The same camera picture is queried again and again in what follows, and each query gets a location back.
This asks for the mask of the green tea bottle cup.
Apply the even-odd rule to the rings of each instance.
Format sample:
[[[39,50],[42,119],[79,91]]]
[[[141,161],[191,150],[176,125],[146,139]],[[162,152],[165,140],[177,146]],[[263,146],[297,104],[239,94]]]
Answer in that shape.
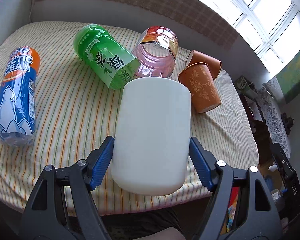
[[[132,81],[140,66],[132,53],[97,24],[86,25],[77,32],[74,50],[104,84],[113,90],[121,89]]]

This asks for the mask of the brown paper cup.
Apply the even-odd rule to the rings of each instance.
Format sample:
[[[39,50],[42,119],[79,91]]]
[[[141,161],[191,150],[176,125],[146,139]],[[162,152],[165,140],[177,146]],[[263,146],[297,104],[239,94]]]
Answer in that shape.
[[[187,57],[186,66],[188,67],[191,64],[200,62],[207,64],[211,76],[213,80],[215,80],[218,77],[222,68],[221,60],[211,57],[207,54],[201,53],[200,51],[192,50]]]
[[[198,114],[221,105],[221,98],[206,63],[198,62],[187,66],[178,75],[178,80],[190,91],[191,103]]]

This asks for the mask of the blue Arctic Ocean bottle cup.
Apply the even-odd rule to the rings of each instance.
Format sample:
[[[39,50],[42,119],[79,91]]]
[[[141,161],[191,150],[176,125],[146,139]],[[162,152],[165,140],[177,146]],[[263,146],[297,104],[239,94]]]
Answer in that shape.
[[[0,142],[13,147],[32,144],[36,131],[34,92],[39,54],[29,46],[11,52],[0,85]]]

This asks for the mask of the near brown paper cup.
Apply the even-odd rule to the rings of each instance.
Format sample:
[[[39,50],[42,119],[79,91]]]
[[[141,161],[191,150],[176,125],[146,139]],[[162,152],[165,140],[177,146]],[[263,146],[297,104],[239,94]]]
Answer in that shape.
[[[221,105],[221,98],[206,63],[198,62],[187,66],[178,75],[178,80],[190,91],[191,103],[198,114]]]

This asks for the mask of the white lace cloth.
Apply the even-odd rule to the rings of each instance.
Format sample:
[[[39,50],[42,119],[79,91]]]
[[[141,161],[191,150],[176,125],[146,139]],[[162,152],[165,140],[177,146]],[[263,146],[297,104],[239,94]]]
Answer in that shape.
[[[270,138],[273,143],[278,143],[281,146],[286,157],[290,159],[291,147],[281,119],[280,109],[276,101],[264,87],[260,88],[257,93],[258,97],[256,98],[256,101],[261,109],[263,118],[266,121]]]

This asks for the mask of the white plastic cup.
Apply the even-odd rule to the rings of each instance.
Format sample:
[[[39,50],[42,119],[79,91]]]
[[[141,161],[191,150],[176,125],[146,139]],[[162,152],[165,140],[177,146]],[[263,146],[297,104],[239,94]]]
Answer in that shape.
[[[123,89],[111,176],[122,189],[164,196],[182,187],[191,130],[191,94],[181,83],[143,77]]]

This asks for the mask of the black equipment at right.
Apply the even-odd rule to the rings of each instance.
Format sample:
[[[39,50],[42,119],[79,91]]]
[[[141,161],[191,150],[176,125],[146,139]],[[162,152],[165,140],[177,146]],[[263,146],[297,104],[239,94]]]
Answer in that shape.
[[[274,190],[271,195],[283,222],[283,231],[288,232],[300,225],[300,180],[281,146],[274,143],[270,150],[285,187],[283,191]]]

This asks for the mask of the far brown paper cup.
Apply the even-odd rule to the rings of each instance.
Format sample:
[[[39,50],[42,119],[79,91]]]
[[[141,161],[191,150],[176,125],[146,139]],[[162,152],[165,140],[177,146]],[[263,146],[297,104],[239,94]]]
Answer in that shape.
[[[211,76],[213,80],[215,80],[218,77],[222,68],[221,60],[211,57],[207,54],[201,53],[200,51],[192,50],[187,57],[186,66],[188,67],[191,64],[200,62],[207,64]]]

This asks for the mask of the striped yellow table cloth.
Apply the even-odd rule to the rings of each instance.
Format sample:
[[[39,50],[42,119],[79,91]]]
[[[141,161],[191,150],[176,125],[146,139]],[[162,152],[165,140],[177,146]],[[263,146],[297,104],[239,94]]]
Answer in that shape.
[[[20,27],[0,46],[0,84],[9,55],[30,46],[40,56],[36,78],[36,134],[32,145],[0,143],[0,200],[23,211],[47,164],[67,167],[115,134],[121,91],[110,90],[75,53],[78,22],[35,22]],[[217,159],[247,169],[259,163],[248,117],[230,75],[221,70],[215,86],[221,105],[191,114],[191,134]]]

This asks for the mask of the pink clear bottle cup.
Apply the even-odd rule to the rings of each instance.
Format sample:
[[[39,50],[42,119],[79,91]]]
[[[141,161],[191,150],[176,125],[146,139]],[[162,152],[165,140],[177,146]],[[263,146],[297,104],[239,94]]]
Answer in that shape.
[[[173,31],[157,25],[147,28],[132,50],[140,62],[136,77],[170,77],[178,49],[178,39]]]

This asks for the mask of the white window frame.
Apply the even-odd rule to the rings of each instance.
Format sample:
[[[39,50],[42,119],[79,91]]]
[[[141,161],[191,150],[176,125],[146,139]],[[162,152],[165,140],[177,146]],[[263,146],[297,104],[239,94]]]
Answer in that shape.
[[[300,49],[297,0],[204,0],[246,40],[271,75]]]

